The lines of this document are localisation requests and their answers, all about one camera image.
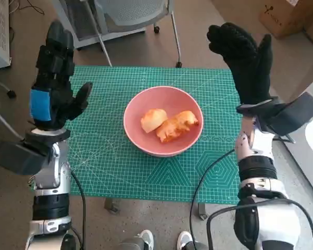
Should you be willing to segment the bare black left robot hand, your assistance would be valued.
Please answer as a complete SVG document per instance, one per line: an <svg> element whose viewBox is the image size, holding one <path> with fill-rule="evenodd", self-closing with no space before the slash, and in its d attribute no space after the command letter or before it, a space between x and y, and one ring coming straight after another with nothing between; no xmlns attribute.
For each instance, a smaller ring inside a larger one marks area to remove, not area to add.
<svg viewBox="0 0 313 250"><path fill-rule="evenodd" d="M80 116L88 106L92 82L73 94L70 77L74 74L73 36L59 20L49 26L45 44L36 61L38 69L30 91L29 109L40 130L59 130L67 120Z"/></svg>

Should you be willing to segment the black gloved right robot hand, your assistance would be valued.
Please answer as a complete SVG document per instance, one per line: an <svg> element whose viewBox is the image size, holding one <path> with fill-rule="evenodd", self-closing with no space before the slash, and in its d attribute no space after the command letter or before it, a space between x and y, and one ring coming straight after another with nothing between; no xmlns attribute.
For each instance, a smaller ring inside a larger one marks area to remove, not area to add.
<svg viewBox="0 0 313 250"><path fill-rule="evenodd" d="M226 22L221 26L211 25L207 38L209 49L221 55L230 68L241 104L256 105L271 98L273 53L270 34L265 34L257 44L247 31Z"/></svg>

